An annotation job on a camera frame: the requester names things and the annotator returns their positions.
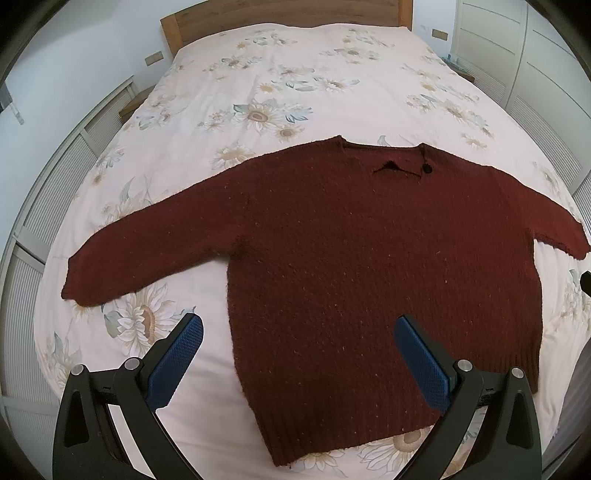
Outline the right wall switch plate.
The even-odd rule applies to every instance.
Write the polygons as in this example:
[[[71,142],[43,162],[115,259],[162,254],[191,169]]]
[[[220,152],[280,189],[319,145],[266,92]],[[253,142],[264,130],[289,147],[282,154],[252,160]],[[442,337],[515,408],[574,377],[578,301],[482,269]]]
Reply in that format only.
[[[439,29],[433,29],[432,36],[436,39],[447,41],[449,38],[449,33],[446,31],[439,30]]]

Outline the right wooden nightstand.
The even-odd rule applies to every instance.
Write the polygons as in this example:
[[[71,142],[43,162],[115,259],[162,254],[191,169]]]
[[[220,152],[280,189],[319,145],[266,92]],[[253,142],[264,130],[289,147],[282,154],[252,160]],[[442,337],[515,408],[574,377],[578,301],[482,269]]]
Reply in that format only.
[[[475,83],[475,76],[472,73],[470,73],[465,67],[453,61],[450,55],[448,55],[447,57],[442,57],[441,60],[456,74],[458,74],[459,76],[471,83]]]

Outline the dark red knit sweater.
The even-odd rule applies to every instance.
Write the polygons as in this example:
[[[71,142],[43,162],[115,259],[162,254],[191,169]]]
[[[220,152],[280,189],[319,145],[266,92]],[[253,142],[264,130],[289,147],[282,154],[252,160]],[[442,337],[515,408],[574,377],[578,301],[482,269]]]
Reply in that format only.
[[[581,260],[562,206],[432,146],[341,137],[249,159],[92,235],[61,295],[84,307],[228,259],[235,370],[273,463],[432,424],[396,346],[416,318],[480,368],[539,372],[534,245]]]

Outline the left wall switch plate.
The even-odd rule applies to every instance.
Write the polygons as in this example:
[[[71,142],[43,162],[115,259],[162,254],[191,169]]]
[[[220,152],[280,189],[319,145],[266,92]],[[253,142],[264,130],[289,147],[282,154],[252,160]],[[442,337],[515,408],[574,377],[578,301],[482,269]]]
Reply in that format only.
[[[149,56],[147,56],[144,61],[147,66],[151,66],[156,62],[159,62],[163,59],[163,54],[161,51],[157,51]]]

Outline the wall switch plate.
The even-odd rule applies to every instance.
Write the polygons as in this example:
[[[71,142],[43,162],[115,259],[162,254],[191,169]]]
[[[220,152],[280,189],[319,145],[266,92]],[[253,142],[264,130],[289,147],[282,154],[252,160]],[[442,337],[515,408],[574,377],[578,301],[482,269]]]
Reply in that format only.
[[[449,38],[449,33],[446,31],[439,30],[439,29],[433,29],[432,36],[436,39],[447,41]]]
[[[163,54],[161,51],[157,51],[149,56],[147,56],[144,61],[147,66],[151,66],[156,62],[159,62],[163,59]]]

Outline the wooden nightstand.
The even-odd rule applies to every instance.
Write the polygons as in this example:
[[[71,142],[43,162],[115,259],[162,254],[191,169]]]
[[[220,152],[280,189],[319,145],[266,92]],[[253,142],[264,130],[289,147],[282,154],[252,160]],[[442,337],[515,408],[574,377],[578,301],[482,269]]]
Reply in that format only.
[[[475,76],[472,73],[470,73],[465,67],[453,61],[450,55],[448,55],[447,57],[442,57],[441,60],[456,74],[458,74],[459,76],[471,83],[475,83]]]
[[[145,102],[153,86],[140,91],[135,97],[133,97],[119,112],[119,119],[122,124],[125,124],[134,114],[134,112]]]

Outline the white wardrobe right side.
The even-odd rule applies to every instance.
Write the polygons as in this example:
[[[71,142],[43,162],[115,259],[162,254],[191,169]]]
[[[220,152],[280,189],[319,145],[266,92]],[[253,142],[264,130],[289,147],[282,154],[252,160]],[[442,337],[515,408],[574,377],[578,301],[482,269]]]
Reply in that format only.
[[[530,135],[573,195],[590,188],[590,80],[525,1],[457,3],[452,58]]]

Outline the left wooden nightstand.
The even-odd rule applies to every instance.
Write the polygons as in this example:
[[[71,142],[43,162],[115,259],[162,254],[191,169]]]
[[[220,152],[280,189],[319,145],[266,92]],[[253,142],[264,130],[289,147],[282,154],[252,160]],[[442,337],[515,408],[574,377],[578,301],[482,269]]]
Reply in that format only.
[[[153,86],[140,91],[135,97],[133,97],[119,112],[119,119],[122,124],[125,124],[134,114],[134,112],[145,102]]]

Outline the wooden headboard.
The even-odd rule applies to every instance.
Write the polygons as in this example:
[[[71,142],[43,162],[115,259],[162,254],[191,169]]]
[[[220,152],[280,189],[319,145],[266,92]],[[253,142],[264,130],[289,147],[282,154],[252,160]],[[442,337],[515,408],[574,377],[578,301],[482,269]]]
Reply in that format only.
[[[413,0],[211,0],[160,19],[171,54],[206,36],[263,23],[311,28],[346,23],[413,25]]]

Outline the white cabinet left side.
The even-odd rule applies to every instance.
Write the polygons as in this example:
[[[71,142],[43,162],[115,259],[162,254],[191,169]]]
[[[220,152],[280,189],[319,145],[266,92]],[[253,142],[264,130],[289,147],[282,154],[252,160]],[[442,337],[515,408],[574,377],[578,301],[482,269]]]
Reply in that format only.
[[[44,479],[51,476],[58,400],[37,361],[35,299],[70,202],[136,94],[132,79],[124,80],[57,147],[17,215],[1,260],[1,419],[9,445]]]

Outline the floral pink bed sheet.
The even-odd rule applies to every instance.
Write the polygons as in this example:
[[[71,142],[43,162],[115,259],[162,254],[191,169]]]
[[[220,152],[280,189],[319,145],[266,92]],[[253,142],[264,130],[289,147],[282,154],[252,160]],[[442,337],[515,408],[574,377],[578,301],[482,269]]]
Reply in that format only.
[[[113,368],[143,355],[194,312],[204,319],[204,344],[161,418],[202,475],[396,476],[425,430],[273,465],[235,374],[223,261],[100,307],[60,296],[68,258],[99,229],[252,157],[338,135],[380,146],[428,143],[501,169],[590,220],[589,204],[570,193],[549,151],[410,31],[263,24],[222,32],[179,51],[78,183],[35,305],[35,349],[51,390],[61,393],[77,364]]]

